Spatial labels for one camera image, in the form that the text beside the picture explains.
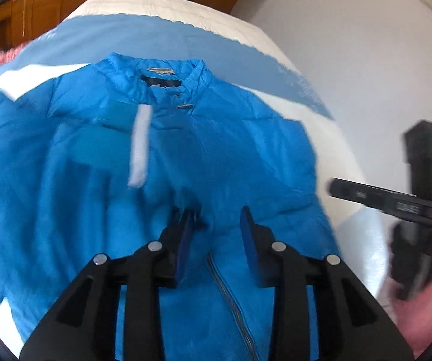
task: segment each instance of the bed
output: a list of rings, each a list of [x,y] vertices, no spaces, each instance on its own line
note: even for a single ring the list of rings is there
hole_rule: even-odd
[[[284,118],[301,121],[317,156],[317,193],[343,259],[378,294],[388,264],[379,212],[327,194],[333,177],[365,183],[361,168],[321,99],[261,29],[183,0],[88,0],[0,67],[0,90],[16,99],[111,52],[203,59],[218,78],[255,93]],[[0,305],[0,337],[13,353],[20,352],[22,341],[6,301]]]

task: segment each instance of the blue jacket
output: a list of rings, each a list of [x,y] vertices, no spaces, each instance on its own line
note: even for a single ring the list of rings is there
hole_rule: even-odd
[[[142,75],[181,85],[148,86]],[[145,184],[131,188],[139,104],[153,106],[149,160]],[[8,298],[26,340],[93,255],[130,255],[159,237],[173,206],[197,206],[205,225],[185,276],[160,292],[166,358],[263,361],[273,289],[258,289],[250,276],[239,212],[248,205],[255,221],[304,255],[337,253],[315,181],[301,124],[200,60],[113,54],[17,101],[0,92],[0,301]]]

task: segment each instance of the mattress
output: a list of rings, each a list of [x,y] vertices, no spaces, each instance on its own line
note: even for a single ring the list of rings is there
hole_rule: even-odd
[[[362,170],[323,101],[261,29],[184,0],[88,0],[0,67],[0,90],[16,99],[111,52],[203,59],[218,78],[255,93],[284,118],[301,121],[317,157],[317,194],[342,257],[368,290],[378,293],[388,264],[379,212],[327,193],[334,177],[365,183]],[[22,341],[7,302],[0,305],[0,336],[15,354],[20,352]]]

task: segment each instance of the bed sheet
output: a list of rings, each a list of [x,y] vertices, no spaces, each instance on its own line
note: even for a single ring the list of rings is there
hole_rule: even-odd
[[[317,193],[343,259],[373,295],[378,293],[388,264],[379,213],[326,191],[333,177],[365,183],[361,168],[318,95],[261,29],[183,0],[88,0],[0,67],[0,90],[16,99],[114,51],[162,60],[203,59],[215,76],[252,91],[285,118],[300,120],[316,152]],[[0,312],[1,319],[11,324],[7,312]],[[14,340],[14,332],[0,336],[18,354],[22,342]]]

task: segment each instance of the wall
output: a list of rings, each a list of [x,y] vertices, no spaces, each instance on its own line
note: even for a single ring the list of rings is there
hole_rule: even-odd
[[[432,121],[432,12],[418,0],[239,0],[231,14],[313,83],[368,182],[407,191],[400,134]]]

